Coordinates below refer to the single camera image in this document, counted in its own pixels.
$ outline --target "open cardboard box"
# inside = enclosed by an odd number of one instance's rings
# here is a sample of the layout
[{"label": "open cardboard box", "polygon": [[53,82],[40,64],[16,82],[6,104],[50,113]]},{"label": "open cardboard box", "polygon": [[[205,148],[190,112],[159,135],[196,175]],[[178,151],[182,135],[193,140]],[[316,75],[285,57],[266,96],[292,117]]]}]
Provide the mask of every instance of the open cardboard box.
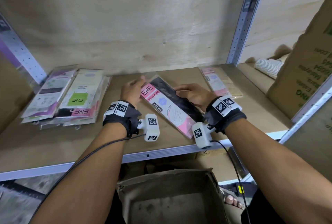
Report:
[{"label": "open cardboard box", "polygon": [[127,224],[229,223],[218,182],[207,170],[173,170],[118,184]]}]

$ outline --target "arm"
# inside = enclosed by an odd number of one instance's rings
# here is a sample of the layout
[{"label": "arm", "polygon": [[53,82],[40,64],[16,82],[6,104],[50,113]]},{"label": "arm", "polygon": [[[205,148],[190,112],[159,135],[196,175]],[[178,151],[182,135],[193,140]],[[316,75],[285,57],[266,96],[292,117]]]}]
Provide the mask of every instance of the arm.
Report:
[{"label": "arm", "polygon": [[[121,99],[136,107],[145,79],[122,87]],[[107,123],[77,162],[107,142],[125,138],[120,123]],[[115,192],[125,142],[106,146],[74,168],[46,198],[31,220],[35,223],[105,223]]]},{"label": "arm", "polygon": [[[206,111],[216,96],[197,84],[175,88]],[[239,119],[225,133],[272,207],[287,223],[330,223],[332,184],[313,167],[257,129]]]}]

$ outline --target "package stack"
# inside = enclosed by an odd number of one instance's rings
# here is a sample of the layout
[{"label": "package stack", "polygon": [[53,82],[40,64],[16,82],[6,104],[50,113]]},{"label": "package stack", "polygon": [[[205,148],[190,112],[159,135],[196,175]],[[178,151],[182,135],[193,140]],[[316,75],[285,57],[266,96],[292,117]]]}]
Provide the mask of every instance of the package stack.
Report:
[{"label": "package stack", "polygon": [[56,68],[27,107],[22,123],[40,128],[95,123],[111,77],[104,70]]}]

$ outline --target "plywood wall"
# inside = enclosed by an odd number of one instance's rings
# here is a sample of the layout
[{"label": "plywood wall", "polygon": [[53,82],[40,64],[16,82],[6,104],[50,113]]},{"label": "plywood wall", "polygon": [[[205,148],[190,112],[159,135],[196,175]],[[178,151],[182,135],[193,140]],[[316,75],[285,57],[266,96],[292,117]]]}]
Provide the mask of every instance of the plywood wall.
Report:
[{"label": "plywood wall", "polygon": [[16,118],[33,92],[15,67],[0,54],[0,133]]},{"label": "plywood wall", "polygon": [[286,54],[324,0],[260,0],[240,63]]},{"label": "plywood wall", "polygon": [[225,63],[243,0],[0,0],[0,11],[49,72],[109,74]]},{"label": "plywood wall", "polygon": [[332,98],[284,145],[332,182]]}]

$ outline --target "white rolled fabric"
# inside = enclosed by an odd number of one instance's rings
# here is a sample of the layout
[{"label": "white rolled fabric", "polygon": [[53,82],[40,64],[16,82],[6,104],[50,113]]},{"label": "white rolled fabric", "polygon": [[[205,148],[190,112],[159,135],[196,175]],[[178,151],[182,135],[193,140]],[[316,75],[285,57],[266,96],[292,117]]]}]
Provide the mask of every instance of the white rolled fabric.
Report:
[{"label": "white rolled fabric", "polygon": [[276,75],[280,71],[280,68],[283,66],[283,64],[283,62],[273,59],[258,59],[254,67],[264,74],[270,76],[271,78],[276,79]]}]

